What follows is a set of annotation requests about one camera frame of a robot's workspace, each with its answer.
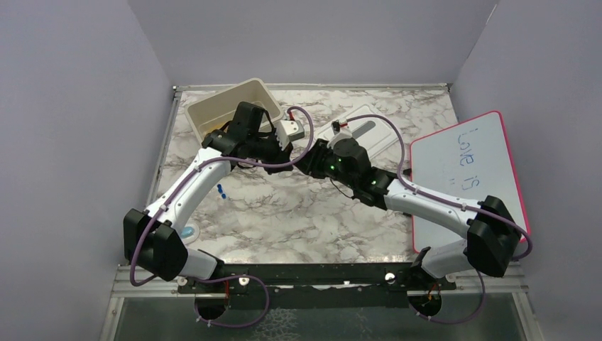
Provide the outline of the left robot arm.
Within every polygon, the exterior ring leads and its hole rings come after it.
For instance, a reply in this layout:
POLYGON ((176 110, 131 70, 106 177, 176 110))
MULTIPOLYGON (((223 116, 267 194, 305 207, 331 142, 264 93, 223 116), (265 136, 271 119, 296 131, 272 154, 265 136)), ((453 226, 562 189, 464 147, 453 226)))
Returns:
POLYGON ((276 125, 270 121, 269 131, 260 130, 269 119, 266 109, 240 102, 232 120, 205 137, 193 162, 163 196, 143 210, 128 211, 124 253, 132 269, 140 266, 164 281, 196 277, 209 292, 220 288, 218 258, 185 246, 180 235, 206 195, 243 161, 269 174, 293 170, 292 145, 282 146, 276 125))

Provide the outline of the white plastic lid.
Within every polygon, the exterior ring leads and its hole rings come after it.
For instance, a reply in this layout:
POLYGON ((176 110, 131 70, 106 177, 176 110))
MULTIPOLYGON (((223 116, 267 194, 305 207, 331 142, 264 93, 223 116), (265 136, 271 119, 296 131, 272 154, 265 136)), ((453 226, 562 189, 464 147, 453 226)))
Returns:
MULTIPOLYGON (((332 130, 332 122, 347 120, 351 118, 374 114, 383 116, 372 104, 363 104, 355 109, 351 109, 337 117, 328 121, 324 126, 319 128, 314 137, 316 139, 324 139, 330 141, 334 136, 332 130)), ((393 129, 380 118, 365 118, 348 123, 352 132, 352 136, 357 140, 358 144, 367 150, 370 159, 375 158, 378 154, 384 152, 389 146, 399 142, 398 137, 393 129)))

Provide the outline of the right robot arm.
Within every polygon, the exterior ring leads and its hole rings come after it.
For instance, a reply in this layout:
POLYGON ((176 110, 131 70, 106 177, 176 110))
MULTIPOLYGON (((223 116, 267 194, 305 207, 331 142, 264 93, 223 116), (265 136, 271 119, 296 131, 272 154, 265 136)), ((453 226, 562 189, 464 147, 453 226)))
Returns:
POLYGON ((438 278, 469 269, 502 277, 513 260, 521 234, 497 197, 478 201, 420 190, 372 166, 366 149, 355 139, 341 140, 334 148, 320 139, 296 166, 305 175, 351 188, 353 197, 365 205, 420 217, 460 236, 459 241, 420 251, 409 272, 417 288, 429 288, 438 278))

